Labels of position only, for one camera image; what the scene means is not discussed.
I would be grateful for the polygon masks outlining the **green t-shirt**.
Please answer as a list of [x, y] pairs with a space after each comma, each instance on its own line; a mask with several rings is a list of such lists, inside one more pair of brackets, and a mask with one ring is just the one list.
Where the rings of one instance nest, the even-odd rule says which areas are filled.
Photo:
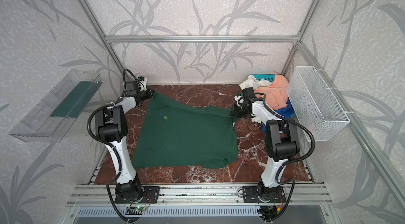
[[221, 169], [237, 161], [236, 121], [230, 108], [190, 107], [157, 93], [148, 105], [132, 165]]

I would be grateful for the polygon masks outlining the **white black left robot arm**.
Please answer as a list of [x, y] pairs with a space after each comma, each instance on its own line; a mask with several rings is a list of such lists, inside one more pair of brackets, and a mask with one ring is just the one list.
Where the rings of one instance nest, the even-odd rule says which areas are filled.
[[116, 171], [115, 193], [142, 195], [144, 189], [131, 163], [127, 147], [129, 132], [126, 113], [154, 97], [154, 90], [134, 92], [116, 102], [98, 108], [88, 119], [88, 131], [93, 139], [104, 144], [110, 153]]

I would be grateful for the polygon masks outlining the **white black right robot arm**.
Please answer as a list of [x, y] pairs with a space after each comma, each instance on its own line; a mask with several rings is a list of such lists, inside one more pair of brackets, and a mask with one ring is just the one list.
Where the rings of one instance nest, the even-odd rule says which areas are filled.
[[297, 134], [300, 124], [276, 113], [263, 101], [234, 104], [231, 115], [238, 118], [255, 116], [265, 124], [265, 148], [269, 159], [261, 175], [261, 185], [265, 189], [280, 186], [285, 162], [293, 160], [300, 151]]

